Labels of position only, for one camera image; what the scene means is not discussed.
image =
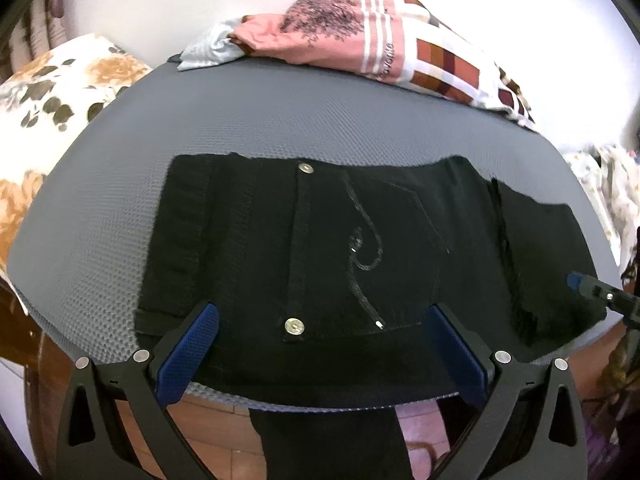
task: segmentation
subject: black fabric hanging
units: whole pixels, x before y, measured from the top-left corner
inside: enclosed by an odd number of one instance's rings
[[[487,182],[461,157],[361,168],[183,155],[136,332],[151,346],[208,299],[221,329],[198,382],[271,404],[391,406],[455,391],[426,307],[446,302],[491,348],[530,361],[605,315],[566,288],[574,270],[595,274],[571,210]]]
[[[250,410],[274,480],[413,480],[396,410]]]

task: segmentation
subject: folded clothing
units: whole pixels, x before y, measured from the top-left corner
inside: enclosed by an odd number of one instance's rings
[[[571,209],[487,182],[462,157],[393,168],[181,155],[135,326],[151,348],[212,301],[220,334],[195,381],[272,406],[393,406],[455,391],[428,306],[447,303],[490,348],[531,361],[604,318],[565,285],[573,270],[595,273]]]
[[[536,131],[520,87],[418,0],[297,0],[285,14],[228,20],[187,46],[178,70],[245,54],[357,73],[494,110]]]

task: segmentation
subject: blue clamp pad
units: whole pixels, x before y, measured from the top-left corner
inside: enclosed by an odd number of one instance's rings
[[[184,336],[158,368],[156,399],[162,408],[182,398],[191,378],[218,335],[220,316],[212,303],[207,303]]]
[[[566,284],[569,288],[575,290],[576,292],[580,292],[580,284],[584,279],[584,274],[580,272],[570,272],[566,276]]]
[[[467,404],[482,408],[488,398],[489,383],[494,378],[494,366],[489,361],[491,353],[488,347],[477,334],[468,332],[443,305],[434,304],[427,309],[425,325],[460,397]],[[475,339],[469,341],[476,347],[475,351],[468,345],[468,339]],[[486,355],[478,356],[476,352]]]

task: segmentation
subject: white wall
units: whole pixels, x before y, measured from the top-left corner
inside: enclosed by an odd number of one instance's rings
[[[73,32],[97,32],[153,66],[211,23],[294,0],[66,0]],[[516,80],[556,146],[623,135],[640,96],[640,46],[609,0],[420,0]]]
[[[0,358],[0,415],[31,465],[38,469],[27,426],[24,367]]]

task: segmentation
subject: metal snap button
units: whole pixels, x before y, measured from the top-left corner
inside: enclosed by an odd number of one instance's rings
[[[509,352],[505,352],[504,350],[498,350],[495,353],[495,360],[502,364],[507,364],[511,362],[511,355]]]
[[[284,330],[291,335],[301,335],[305,331],[305,324],[295,317],[290,317],[284,322]]]
[[[76,368],[78,368],[78,370],[87,368],[88,365],[89,365],[89,358],[87,356],[82,356],[78,358],[78,360],[76,361]]]
[[[308,174],[312,174],[315,171],[313,166],[306,162],[300,162],[300,164],[298,164],[298,169]]]
[[[556,365],[556,368],[558,370],[567,370],[567,368],[569,367],[569,363],[567,361],[565,361],[562,358],[558,358],[554,361],[554,364]]]
[[[133,360],[137,363],[143,363],[147,359],[149,359],[150,353],[149,350],[136,350],[136,353],[133,354]]]

